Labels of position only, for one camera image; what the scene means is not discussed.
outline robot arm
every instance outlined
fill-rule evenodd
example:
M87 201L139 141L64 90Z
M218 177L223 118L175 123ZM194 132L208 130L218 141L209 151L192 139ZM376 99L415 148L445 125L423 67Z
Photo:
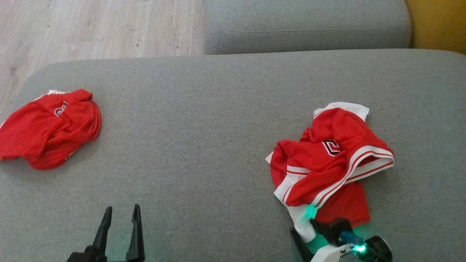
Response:
M382 238L374 236L364 240L356 236L347 219L336 218L328 224L311 219L311 224L329 244L312 254L298 232L291 228L303 262L392 262L390 248Z
M111 222L112 207L108 207L103 214L102 222L94 238L94 243L87 246L84 252L73 252L67 262L107 262L105 249L107 247L107 233L109 232ZM131 222L133 222L133 233L131 235L130 248L126 253L126 262L143 262L145 260L143 227L141 208L138 204L134 205Z

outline yellow wall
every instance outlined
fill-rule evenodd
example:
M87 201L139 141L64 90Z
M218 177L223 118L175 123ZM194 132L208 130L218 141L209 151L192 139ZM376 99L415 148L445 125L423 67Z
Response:
M411 16L411 47L466 54L466 0L405 0Z

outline gray couch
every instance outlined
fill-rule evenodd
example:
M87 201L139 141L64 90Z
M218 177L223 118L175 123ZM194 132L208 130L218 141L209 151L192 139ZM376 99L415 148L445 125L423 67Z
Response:
M404 0L206 0L205 54L408 48Z
M140 204L147 261L299 262L264 158L330 102L370 108L395 166L363 179L394 261L461 261L466 202L466 56L333 50L78 61L30 77L17 109L85 88L99 138L49 170L0 163L0 261L66 261L114 207L109 260L123 259ZM316 250L322 239L310 243Z

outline gray fabric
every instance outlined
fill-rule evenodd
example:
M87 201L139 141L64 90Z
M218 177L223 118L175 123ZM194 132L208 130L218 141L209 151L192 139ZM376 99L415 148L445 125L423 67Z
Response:
M407 48L404 0L208 0L205 54Z
M147 261L300 261L264 158L334 101L370 108L395 167L363 180L395 261L459 261L466 211L466 57L349 50L79 61L48 66L14 108L49 89L94 93L99 138L62 166L0 163L0 261L63 262L114 207L107 254L123 259L133 205ZM316 249L322 241L311 242Z

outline white robot part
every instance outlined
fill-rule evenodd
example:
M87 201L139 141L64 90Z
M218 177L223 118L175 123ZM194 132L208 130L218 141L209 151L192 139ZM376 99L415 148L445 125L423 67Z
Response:
M327 245L319 248L310 262L338 262L340 257L351 252L352 244L346 244L340 247Z

